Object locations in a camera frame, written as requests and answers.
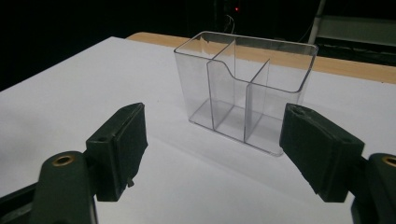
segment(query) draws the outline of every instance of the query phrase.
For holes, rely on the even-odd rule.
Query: white table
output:
[[[313,72],[304,105],[396,154],[396,85]],[[324,203],[290,159],[275,158],[187,121],[173,48],[109,38],[0,92],[0,197],[37,181],[44,160],[85,150],[119,108],[146,105],[148,148],[100,223],[352,223]]]

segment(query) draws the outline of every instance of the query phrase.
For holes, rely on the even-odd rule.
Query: clear plastic container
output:
[[[189,121],[274,156],[286,103],[299,104],[318,48],[202,32],[175,49]]]

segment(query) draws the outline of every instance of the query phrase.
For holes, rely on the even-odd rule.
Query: white tabletop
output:
[[[396,154],[396,85],[313,72],[304,105]],[[324,203],[283,155],[275,158],[188,122],[173,49],[109,38],[0,92],[0,197],[37,181],[48,157],[85,150],[119,108],[146,105],[148,148],[100,223],[352,223]]]

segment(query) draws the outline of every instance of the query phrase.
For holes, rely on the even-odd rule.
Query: transparent divider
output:
[[[299,104],[312,45],[202,32],[175,49],[189,121],[271,155],[286,103]]]

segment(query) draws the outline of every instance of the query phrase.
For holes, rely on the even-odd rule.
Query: wooden table edge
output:
[[[171,48],[177,48],[189,40],[186,37],[158,35],[146,32],[130,35],[126,39]],[[396,84],[396,67],[393,66],[317,57],[314,62],[313,70],[339,76],[356,77],[372,81]]]

